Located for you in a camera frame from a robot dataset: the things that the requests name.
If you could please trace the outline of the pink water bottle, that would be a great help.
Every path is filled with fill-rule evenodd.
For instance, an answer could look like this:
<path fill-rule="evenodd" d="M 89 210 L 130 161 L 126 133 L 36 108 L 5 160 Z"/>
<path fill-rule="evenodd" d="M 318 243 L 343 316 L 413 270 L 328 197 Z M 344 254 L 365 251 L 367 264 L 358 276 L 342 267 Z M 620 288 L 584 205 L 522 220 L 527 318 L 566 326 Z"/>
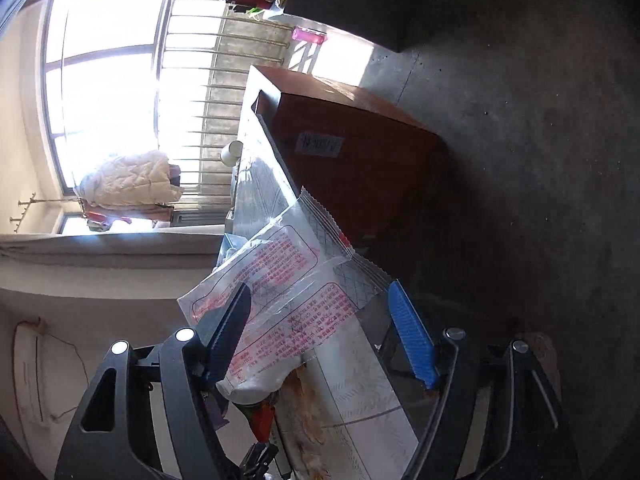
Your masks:
<path fill-rule="evenodd" d="M 296 26 L 292 31 L 292 39 L 321 46 L 326 41 L 326 34 L 324 32 L 317 32 L 316 30 Z"/>

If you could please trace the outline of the beige quilted jacket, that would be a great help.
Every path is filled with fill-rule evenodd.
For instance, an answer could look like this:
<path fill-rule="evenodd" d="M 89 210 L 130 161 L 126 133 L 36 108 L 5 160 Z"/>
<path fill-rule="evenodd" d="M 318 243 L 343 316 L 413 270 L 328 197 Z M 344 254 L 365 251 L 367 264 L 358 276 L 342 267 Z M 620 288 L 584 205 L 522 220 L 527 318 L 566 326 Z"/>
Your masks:
<path fill-rule="evenodd" d="M 183 188 L 172 179 L 169 158 L 146 152 L 110 160 L 76 185 L 75 193 L 91 205 L 105 208 L 171 205 Z"/>

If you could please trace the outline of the metal balcony railing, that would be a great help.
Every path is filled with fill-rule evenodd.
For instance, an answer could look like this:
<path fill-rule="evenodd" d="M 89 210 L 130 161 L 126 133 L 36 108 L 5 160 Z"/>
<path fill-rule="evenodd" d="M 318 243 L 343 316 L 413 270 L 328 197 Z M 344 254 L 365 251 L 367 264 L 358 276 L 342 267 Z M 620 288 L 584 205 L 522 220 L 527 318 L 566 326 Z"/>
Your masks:
<path fill-rule="evenodd" d="M 157 143 L 181 171 L 176 226 L 224 222 L 233 169 L 221 159 L 235 140 L 248 73 L 284 63 L 293 29 L 224 0 L 167 0 L 157 55 Z"/>

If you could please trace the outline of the floral plastic tablecloth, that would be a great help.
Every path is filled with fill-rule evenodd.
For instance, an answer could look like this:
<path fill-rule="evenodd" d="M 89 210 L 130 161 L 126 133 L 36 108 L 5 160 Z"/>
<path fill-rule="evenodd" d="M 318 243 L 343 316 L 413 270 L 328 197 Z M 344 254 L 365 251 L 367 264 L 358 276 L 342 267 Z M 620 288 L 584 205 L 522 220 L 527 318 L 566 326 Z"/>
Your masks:
<path fill-rule="evenodd" d="M 408 466 L 418 438 L 378 359 L 390 329 L 386 292 L 269 395 L 298 478 L 397 479 Z"/>

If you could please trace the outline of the clear red-printed plastic bag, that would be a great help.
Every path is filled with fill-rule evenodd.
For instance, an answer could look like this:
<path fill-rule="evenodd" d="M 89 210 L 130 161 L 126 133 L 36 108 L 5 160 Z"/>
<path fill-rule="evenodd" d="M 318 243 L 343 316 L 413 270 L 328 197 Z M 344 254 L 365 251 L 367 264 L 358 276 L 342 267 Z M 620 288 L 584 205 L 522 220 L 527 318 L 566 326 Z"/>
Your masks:
<path fill-rule="evenodd" d="M 248 405 L 277 391 L 314 348 L 388 289 L 390 276 L 358 255 L 329 211 L 302 191 L 179 298 L 186 322 L 195 325 L 222 307 L 239 284 L 250 289 L 250 314 L 214 386 L 225 399 Z"/>

